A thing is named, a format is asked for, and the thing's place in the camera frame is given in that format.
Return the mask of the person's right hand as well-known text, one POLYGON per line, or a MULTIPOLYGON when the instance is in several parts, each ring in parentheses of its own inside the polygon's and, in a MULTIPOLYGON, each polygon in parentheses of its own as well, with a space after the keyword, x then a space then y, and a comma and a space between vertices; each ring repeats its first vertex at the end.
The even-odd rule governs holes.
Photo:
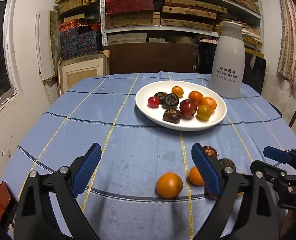
POLYGON ((288 211, 280 228, 279 239, 296 239, 296 211, 288 211))

